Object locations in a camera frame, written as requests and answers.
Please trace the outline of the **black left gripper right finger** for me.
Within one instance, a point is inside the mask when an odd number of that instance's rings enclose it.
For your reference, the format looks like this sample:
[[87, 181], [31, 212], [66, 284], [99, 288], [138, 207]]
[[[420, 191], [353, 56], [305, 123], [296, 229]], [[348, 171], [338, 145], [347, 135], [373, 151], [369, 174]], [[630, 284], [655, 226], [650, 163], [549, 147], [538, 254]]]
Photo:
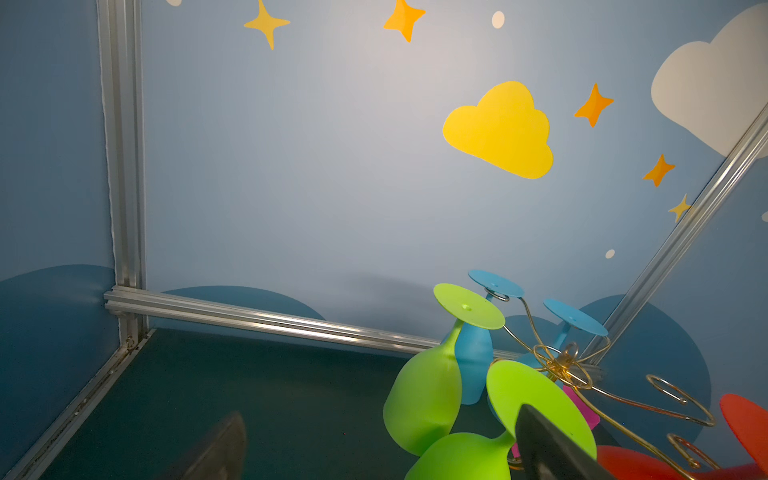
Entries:
[[527, 479], [614, 479], [614, 476], [529, 404], [519, 411], [515, 436]]

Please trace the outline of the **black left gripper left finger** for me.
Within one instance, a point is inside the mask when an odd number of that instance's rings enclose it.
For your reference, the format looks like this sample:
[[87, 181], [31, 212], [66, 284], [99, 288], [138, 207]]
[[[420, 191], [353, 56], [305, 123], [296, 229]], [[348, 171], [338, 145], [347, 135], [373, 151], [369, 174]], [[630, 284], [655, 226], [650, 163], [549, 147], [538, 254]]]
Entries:
[[157, 479], [241, 479], [246, 449], [244, 419], [240, 412], [233, 411]]

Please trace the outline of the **pink wine glass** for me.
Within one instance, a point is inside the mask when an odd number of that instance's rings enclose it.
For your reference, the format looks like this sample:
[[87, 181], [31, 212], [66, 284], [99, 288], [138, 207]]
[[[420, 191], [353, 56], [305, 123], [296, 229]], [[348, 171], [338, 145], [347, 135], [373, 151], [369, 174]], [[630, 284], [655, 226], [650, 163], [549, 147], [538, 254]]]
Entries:
[[526, 382], [515, 387], [512, 399], [502, 403], [505, 416], [501, 417], [501, 409], [496, 409], [501, 423], [512, 431], [516, 418], [512, 418], [509, 412], [514, 409], [518, 414], [523, 404], [530, 404], [595, 458], [597, 445], [592, 430], [600, 422], [598, 416], [590, 413], [569, 387], [557, 386], [545, 378], [542, 380], [543, 383]]

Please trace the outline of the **red wine glass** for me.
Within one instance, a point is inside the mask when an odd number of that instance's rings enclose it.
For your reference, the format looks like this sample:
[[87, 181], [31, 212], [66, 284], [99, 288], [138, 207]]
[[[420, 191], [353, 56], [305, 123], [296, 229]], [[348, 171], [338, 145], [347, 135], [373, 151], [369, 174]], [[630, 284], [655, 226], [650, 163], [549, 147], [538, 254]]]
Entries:
[[[730, 429], [755, 463], [693, 472], [696, 479], [766, 479], [767, 410], [735, 394], [720, 400], [721, 412]], [[665, 462], [629, 449], [601, 445], [598, 463], [617, 479], [682, 479]]]

